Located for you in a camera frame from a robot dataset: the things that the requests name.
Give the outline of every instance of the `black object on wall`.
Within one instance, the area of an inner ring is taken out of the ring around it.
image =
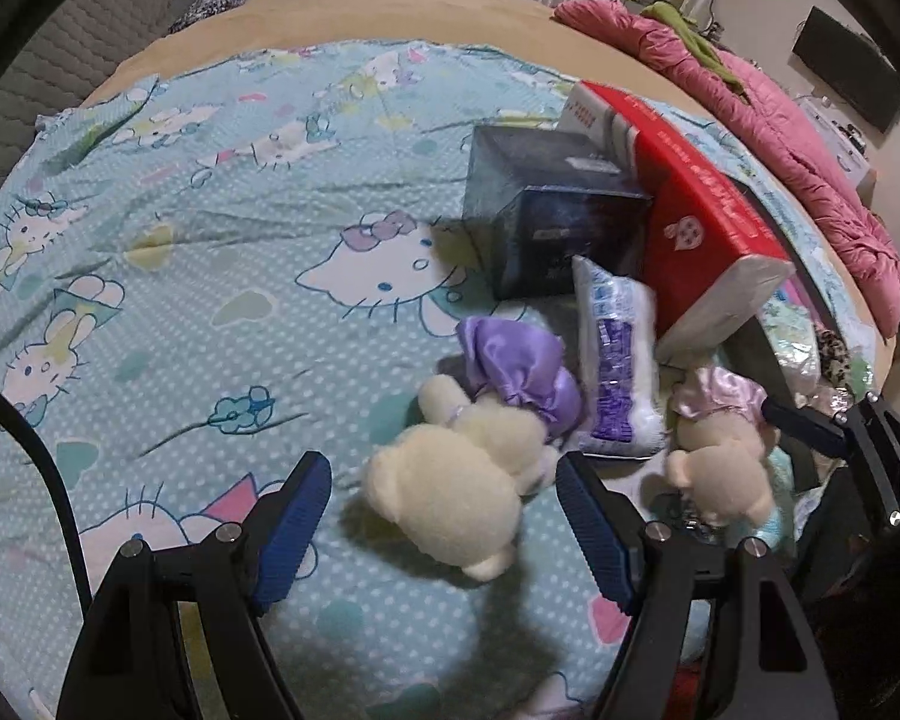
[[[815,7],[794,53],[874,127],[886,132],[893,126],[900,115],[900,76],[866,38]]]

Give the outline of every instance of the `purple label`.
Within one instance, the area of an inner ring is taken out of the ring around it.
[[[634,357],[632,327],[619,319],[598,319],[600,367],[597,382],[597,415],[590,435],[605,442],[634,440],[629,413],[634,408]]]

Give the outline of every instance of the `dark blue box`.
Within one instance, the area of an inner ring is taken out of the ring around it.
[[[573,255],[639,276],[652,198],[586,135],[474,127],[463,223],[495,298],[573,292]]]

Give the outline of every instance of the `blue gripper pad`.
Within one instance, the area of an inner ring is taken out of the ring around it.
[[[571,461],[557,464],[557,499],[604,598],[628,613],[634,600],[629,556]]]
[[[331,484],[329,461],[317,452],[308,452],[284,487],[278,493],[271,493],[281,495],[287,488],[296,486],[269,541],[260,551],[257,584],[251,596],[260,613],[265,613],[290,592],[310,539],[330,499]]]

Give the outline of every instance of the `gray headboard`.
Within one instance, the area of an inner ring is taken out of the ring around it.
[[[80,105],[194,0],[67,0],[0,79],[0,186],[34,141],[37,114]]]

